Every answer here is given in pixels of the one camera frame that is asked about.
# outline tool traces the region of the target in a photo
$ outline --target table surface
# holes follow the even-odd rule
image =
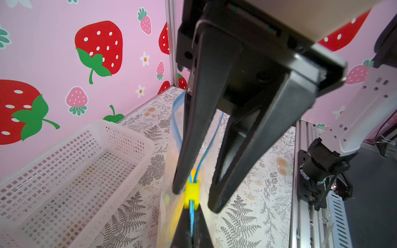
[[[155,152],[146,173],[95,238],[92,248],[156,247],[171,109],[182,92],[171,87],[120,121],[120,125],[152,139]],[[228,118],[224,115],[221,122],[219,146]],[[294,147],[295,128],[291,127],[252,167],[219,213],[222,220],[215,228],[214,247],[289,246]],[[120,231],[117,227],[126,218],[134,221]]]

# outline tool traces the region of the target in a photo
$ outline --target white plastic basket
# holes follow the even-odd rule
[[[75,132],[0,184],[0,247],[88,247],[146,171],[154,143],[112,122]]]

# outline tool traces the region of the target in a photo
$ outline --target red strawberry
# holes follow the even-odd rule
[[[158,91],[157,95],[165,91],[170,86],[171,86],[170,83],[168,81],[165,81],[163,85],[160,87],[160,90]]]
[[[356,36],[370,11],[371,10],[368,10],[359,17],[354,18],[351,22],[320,40],[318,43],[333,52],[345,47],[353,40],[354,36]]]
[[[152,33],[152,24],[150,23],[150,18],[147,16],[147,12],[141,8],[138,12],[138,20],[141,21],[141,29],[147,35]]]
[[[80,29],[75,36],[77,52],[83,65],[99,76],[111,76],[119,71],[123,59],[123,37],[111,21],[94,23]]]
[[[160,50],[165,54],[170,54],[170,48],[168,46],[168,25],[164,25],[163,31],[160,33],[160,38],[158,38],[158,45]]]
[[[163,79],[163,74],[164,74],[164,63],[163,61],[160,61],[157,66],[157,79],[161,81]]]
[[[356,65],[353,67],[347,74],[346,84],[353,85],[364,82],[373,64],[374,62],[372,60],[366,60],[364,61],[364,65]]]
[[[80,116],[85,114],[87,111],[87,103],[88,97],[80,87],[73,87],[66,97],[66,104],[70,106],[69,112],[71,112],[72,115]]]
[[[187,88],[186,79],[179,73],[178,73],[178,87],[184,90],[186,90]]]
[[[38,133],[48,105],[33,86],[13,80],[0,80],[0,145],[12,144]]]

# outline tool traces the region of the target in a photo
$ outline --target yellow bag clip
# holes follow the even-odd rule
[[[192,178],[195,177],[196,170],[193,169]],[[197,180],[197,183],[190,183],[189,180],[186,183],[186,192],[185,192],[185,209],[189,209],[189,200],[194,201],[194,209],[197,210],[199,207],[199,190],[200,190],[200,181]]]

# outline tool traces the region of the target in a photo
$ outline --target plastic bag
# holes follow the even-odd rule
[[[160,200],[160,213],[158,217],[158,248],[168,248],[171,246],[185,197],[184,190],[179,195],[175,195],[172,192],[172,181],[175,175],[183,138],[185,92],[176,98],[172,106],[170,136],[168,138],[163,189]],[[198,180],[200,181],[199,202],[212,240],[214,240],[213,235],[215,233],[215,224],[218,221],[218,215],[208,208],[208,194],[218,158],[219,124],[222,117],[223,113],[217,110],[193,166],[193,169],[197,169],[200,160],[203,159],[198,172]]]

